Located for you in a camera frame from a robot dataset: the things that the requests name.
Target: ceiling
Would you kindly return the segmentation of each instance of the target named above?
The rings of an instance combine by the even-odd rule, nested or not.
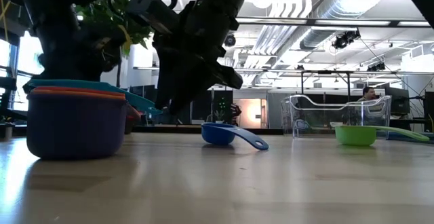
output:
[[[182,10],[189,1],[193,0],[179,0],[175,11]],[[274,14],[275,17],[316,17],[315,6],[321,6],[325,1],[327,0],[245,0],[238,16],[273,17]],[[377,2],[373,2],[374,0],[357,0],[354,4],[364,1],[371,1],[372,6],[368,7],[367,11],[363,11],[363,14],[359,17],[361,19],[425,21],[411,0],[377,0]],[[280,15],[276,15],[277,8],[282,5],[285,5],[284,8],[281,8],[283,12],[280,11]],[[309,8],[312,5],[314,6],[313,12]],[[286,11],[288,6],[292,6],[292,9]],[[235,68],[238,69],[295,69],[296,66],[301,64],[305,70],[338,69],[355,71],[359,69],[365,71],[369,64],[381,59],[390,70],[396,71],[401,69],[402,56],[412,48],[416,48],[423,43],[434,43],[434,31],[432,29],[359,28],[361,39],[343,50],[338,50],[337,53],[331,47],[331,44],[336,35],[342,34],[342,31],[336,31],[333,35],[324,39],[320,45],[312,50],[313,52],[306,52],[306,50],[300,51],[299,41],[303,40],[307,35],[306,30],[310,28],[303,26],[292,27],[290,35],[286,37],[282,34],[283,40],[278,43],[276,40],[278,40],[279,34],[284,32],[284,28],[280,26],[241,25],[234,32],[237,44],[231,48],[225,47],[227,53],[225,59],[222,59],[224,64],[235,65]],[[263,37],[263,33],[270,29],[275,30],[273,33],[275,35],[273,36],[274,39],[271,39],[271,37],[269,39],[271,43],[274,40],[274,44],[276,44],[275,51],[264,52],[263,54],[266,54],[266,56],[252,56],[252,52],[255,51],[255,47],[259,43],[258,38]],[[281,75],[278,74],[277,79],[274,79],[274,81],[279,80],[279,83],[281,83],[281,80],[285,79],[285,76]],[[245,85],[255,86],[257,83],[261,83],[260,80],[263,78],[263,74],[245,74],[243,78]]]

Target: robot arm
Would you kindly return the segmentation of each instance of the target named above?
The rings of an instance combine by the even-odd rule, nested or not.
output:
[[[44,72],[33,79],[82,79],[99,81],[106,60],[102,51],[119,51],[125,42],[121,30],[79,25],[73,4],[95,0],[19,0],[43,48]],[[179,14],[162,0],[131,0],[126,13],[142,26],[151,25],[160,71],[155,106],[176,113],[215,83],[240,88],[242,78],[231,67],[217,62],[244,0],[196,0]]]

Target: potted plant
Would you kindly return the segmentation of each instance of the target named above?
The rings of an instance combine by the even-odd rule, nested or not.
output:
[[[216,116],[216,123],[223,124],[224,111],[215,111],[214,115]]]
[[[78,16],[83,16],[83,23],[88,24],[103,24],[109,26],[111,29],[118,29],[119,25],[123,26],[126,33],[130,36],[131,44],[140,44],[144,48],[147,48],[144,40],[151,36],[153,32],[150,26],[141,26],[133,21],[125,10],[130,0],[97,0],[86,6],[75,6],[75,11]],[[128,57],[130,55],[130,45],[124,44],[119,51],[119,54],[114,54],[117,58],[117,63],[113,64],[113,67],[117,64],[117,81],[116,85],[120,86],[120,72],[122,57]]]

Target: black pole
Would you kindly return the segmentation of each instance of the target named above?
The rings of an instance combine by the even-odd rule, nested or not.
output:
[[[304,94],[303,74],[304,74],[304,72],[301,73],[301,94]]]
[[[348,102],[351,101],[350,73],[347,72]]]

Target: computer monitor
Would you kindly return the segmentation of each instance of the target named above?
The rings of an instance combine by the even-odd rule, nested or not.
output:
[[[386,95],[392,96],[391,114],[407,115],[410,113],[410,99],[408,90],[399,88],[385,88]]]

